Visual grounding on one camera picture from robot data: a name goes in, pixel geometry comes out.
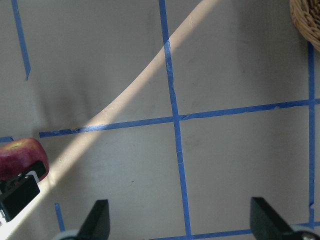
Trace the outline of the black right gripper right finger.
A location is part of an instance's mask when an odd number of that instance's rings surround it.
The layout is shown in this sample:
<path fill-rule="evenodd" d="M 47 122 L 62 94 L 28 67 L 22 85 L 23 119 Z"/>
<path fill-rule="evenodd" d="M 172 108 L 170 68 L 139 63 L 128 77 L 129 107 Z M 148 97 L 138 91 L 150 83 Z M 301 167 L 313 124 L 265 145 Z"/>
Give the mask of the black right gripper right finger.
<path fill-rule="evenodd" d="M 249 215 L 250 230 L 256 240 L 298 240 L 294 231 L 263 197 L 252 197 Z"/>

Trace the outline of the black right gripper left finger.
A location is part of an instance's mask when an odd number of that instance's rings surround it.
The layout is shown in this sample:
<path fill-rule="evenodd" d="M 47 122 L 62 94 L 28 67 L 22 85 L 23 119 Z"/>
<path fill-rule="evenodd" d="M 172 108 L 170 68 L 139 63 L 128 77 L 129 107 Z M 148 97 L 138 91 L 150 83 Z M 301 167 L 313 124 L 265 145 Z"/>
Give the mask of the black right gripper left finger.
<path fill-rule="evenodd" d="M 110 211 L 107 199 L 97 200 L 79 232 L 77 240 L 107 240 L 110 235 Z"/>

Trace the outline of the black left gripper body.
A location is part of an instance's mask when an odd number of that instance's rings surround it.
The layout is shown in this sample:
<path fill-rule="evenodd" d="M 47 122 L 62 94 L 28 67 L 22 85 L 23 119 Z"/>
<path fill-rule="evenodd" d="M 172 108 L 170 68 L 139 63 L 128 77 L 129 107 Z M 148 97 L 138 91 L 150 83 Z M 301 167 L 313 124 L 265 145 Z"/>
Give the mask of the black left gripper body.
<path fill-rule="evenodd" d="M 40 178 L 47 173 L 42 161 L 36 161 L 24 172 L 0 181 L 0 215 L 12 221 L 39 193 Z"/>

